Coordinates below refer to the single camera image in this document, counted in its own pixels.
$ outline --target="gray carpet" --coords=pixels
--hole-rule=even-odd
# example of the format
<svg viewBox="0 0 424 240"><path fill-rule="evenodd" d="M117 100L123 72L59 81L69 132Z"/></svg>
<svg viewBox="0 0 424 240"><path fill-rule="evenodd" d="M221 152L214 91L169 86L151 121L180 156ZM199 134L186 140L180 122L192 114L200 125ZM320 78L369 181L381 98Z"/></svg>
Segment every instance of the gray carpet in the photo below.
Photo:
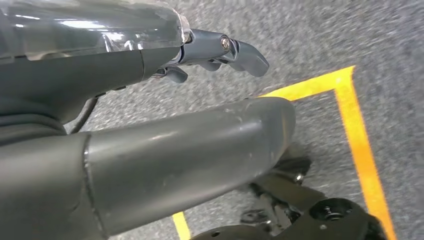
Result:
<svg viewBox="0 0 424 240"><path fill-rule="evenodd" d="M424 2L421 0L169 0L193 28L256 46L265 77L184 68L184 84L149 80L101 98L84 130L123 126L238 101L356 65L357 91L398 240L424 239ZM305 184L365 206L333 93L298 100L296 141L314 163ZM237 224L253 204L231 192L185 213L193 235ZM171 218L117 236L177 240Z"/></svg>

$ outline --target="robotic finger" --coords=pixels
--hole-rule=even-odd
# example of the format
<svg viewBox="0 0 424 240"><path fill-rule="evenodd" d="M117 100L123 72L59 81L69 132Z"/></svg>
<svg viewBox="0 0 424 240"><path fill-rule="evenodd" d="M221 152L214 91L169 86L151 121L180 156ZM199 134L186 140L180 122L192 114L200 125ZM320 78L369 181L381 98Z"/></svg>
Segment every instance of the robotic finger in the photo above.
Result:
<svg viewBox="0 0 424 240"><path fill-rule="evenodd" d="M231 39L223 33L192 29L177 56L153 77L168 76L174 82L183 83L187 74L177 66L199 65L208 71L216 71L222 64L228 64L238 72L246 71L254 77L265 75L270 67L265 57L248 43Z"/></svg>

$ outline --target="screw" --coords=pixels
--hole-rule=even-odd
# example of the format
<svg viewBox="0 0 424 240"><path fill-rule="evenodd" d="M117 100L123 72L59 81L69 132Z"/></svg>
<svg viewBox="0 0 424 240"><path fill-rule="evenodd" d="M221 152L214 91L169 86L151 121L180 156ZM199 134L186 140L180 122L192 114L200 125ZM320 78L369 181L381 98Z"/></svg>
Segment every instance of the screw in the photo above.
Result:
<svg viewBox="0 0 424 240"><path fill-rule="evenodd" d="M221 46L225 51L230 49L230 39L227 36L221 37Z"/></svg>
<svg viewBox="0 0 424 240"><path fill-rule="evenodd" d="M305 178L305 176L303 174L299 173L299 174L296 175L294 181L296 183L300 183L301 184L304 181L304 178Z"/></svg>

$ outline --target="yellow tape line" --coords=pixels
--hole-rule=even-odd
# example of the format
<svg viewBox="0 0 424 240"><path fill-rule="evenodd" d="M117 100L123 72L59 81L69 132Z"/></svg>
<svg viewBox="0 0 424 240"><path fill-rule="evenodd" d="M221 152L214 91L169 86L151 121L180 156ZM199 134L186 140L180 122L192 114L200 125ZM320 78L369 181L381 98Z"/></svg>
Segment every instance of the yellow tape line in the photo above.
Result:
<svg viewBox="0 0 424 240"><path fill-rule="evenodd" d="M347 67L277 89L261 97L295 101L334 90L368 211L381 221L388 239L397 240L353 85L353 71L354 66ZM189 240L190 230L184 214L179 212L172 217L180 240Z"/></svg>
<svg viewBox="0 0 424 240"><path fill-rule="evenodd" d="M180 240L189 240L191 238L190 229L187 225L186 218L184 217L184 213L178 212L172 215L172 220L175 224L176 232L178 233Z"/></svg>

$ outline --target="yellow floor tape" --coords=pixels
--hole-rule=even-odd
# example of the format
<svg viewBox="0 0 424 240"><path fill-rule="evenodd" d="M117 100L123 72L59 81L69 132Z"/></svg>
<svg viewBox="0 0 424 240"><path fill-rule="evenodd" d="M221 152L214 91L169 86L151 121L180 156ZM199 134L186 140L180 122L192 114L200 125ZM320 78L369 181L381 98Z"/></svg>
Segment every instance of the yellow floor tape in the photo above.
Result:
<svg viewBox="0 0 424 240"><path fill-rule="evenodd" d="M261 97L279 97L295 101L334 90L368 211L381 221L388 240L397 240L353 85L353 71L353 66L343 68L277 89ZM184 214L179 212L172 218L180 240L189 240L191 235Z"/></svg>

